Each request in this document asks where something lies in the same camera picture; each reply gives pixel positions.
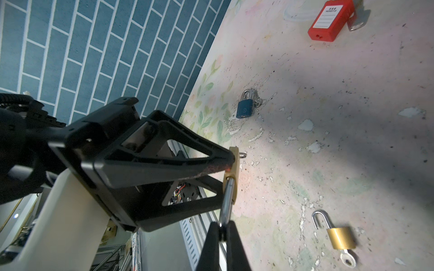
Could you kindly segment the large brass padlock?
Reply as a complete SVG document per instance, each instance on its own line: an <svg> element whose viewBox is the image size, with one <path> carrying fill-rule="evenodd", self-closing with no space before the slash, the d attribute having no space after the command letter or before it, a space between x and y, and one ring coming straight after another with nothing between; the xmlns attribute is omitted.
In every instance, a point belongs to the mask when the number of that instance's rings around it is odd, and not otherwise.
<svg viewBox="0 0 434 271"><path fill-rule="evenodd" d="M240 175L240 160L246 158L245 152L240 152L238 147L230 147L229 150L233 153L235 161L230 169L225 170L223 181L223 204L220 209L219 226L226 227L229 223L232 213L232 206L237 198L237 182Z"/></svg>

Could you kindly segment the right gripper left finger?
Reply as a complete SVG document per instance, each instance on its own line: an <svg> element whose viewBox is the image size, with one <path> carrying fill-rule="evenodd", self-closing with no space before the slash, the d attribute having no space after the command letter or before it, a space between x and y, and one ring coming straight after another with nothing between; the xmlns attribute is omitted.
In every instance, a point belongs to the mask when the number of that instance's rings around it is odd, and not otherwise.
<svg viewBox="0 0 434 271"><path fill-rule="evenodd" d="M210 224L196 271L219 271L219 224Z"/></svg>

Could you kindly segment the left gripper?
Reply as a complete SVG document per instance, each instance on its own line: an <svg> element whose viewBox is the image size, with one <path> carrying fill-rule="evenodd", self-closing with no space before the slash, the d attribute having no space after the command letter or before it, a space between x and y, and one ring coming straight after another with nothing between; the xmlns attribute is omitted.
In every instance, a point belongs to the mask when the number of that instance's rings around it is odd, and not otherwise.
<svg viewBox="0 0 434 271"><path fill-rule="evenodd" d="M230 169L233 153L192 132L156 110L139 121L136 97L121 97L64 128L50 128L47 144L78 178L109 218L125 231L151 232L191 216L220 209L223 183L211 176ZM160 157L161 148L175 141L205 155L203 158ZM142 205L135 223L113 188L159 182L187 181L215 193L213 197L170 206Z"/></svg>

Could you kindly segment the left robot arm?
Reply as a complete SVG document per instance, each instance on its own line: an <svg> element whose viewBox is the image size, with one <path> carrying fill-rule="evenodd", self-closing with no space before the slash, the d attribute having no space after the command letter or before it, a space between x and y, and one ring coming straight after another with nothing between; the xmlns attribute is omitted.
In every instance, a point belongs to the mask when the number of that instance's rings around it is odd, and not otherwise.
<svg viewBox="0 0 434 271"><path fill-rule="evenodd" d="M138 99L122 97L66 125L41 102L1 95L1 203L11 202L65 169L126 231L154 231L217 210L237 156L162 111L139 117Z"/></svg>

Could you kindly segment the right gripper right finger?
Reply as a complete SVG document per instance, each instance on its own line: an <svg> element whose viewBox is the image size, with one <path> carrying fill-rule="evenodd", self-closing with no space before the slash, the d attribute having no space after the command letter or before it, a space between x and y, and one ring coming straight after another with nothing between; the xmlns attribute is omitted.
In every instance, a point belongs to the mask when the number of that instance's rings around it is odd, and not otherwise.
<svg viewBox="0 0 434 271"><path fill-rule="evenodd" d="M234 221L229 221L226 225L224 237L227 245L227 270L251 271L252 269Z"/></svg>

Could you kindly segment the red padlock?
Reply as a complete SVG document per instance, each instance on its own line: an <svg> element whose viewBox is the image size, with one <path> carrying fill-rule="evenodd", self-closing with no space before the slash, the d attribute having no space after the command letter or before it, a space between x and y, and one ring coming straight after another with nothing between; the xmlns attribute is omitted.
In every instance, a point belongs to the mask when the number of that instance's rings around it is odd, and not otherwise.
<svg viewBox="0 0 434 271"><path fill-rule="evenodd" d="M366 10L363 1L327 1L308 35L313 41L334 42L344 26L354 32L366 25L371 10Z"/></svg>

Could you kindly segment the blue padlock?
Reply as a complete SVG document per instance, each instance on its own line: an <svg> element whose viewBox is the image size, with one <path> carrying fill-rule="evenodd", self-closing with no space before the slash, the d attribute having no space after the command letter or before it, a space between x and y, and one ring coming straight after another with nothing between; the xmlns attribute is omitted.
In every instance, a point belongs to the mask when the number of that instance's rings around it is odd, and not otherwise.
<svg viewBox="0 0 434 271"><path fill-rule="evenodd" d="M236 118L244 119L251 117L256 108L259 108L263 100L259 97L256 89L246 89L241 95L237 105Z"/></svg>

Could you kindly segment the small brass padlock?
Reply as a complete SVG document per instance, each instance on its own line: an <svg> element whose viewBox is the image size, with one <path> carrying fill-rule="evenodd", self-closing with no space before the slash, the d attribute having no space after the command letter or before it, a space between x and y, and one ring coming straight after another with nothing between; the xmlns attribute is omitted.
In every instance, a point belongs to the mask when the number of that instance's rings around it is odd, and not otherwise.
<svg viewBox="0 0 434 271"><path fill-rule="evenodd" d="M340 251L341 262L348 268L354 269L357 266L357 261L350 251L356 248L356 242L353 239L350 228L334 227L328 213L323 210L317 210L312 214L315 229L319 229L318 216L321 216L325 223L325 228L333 249Z"/></svg>

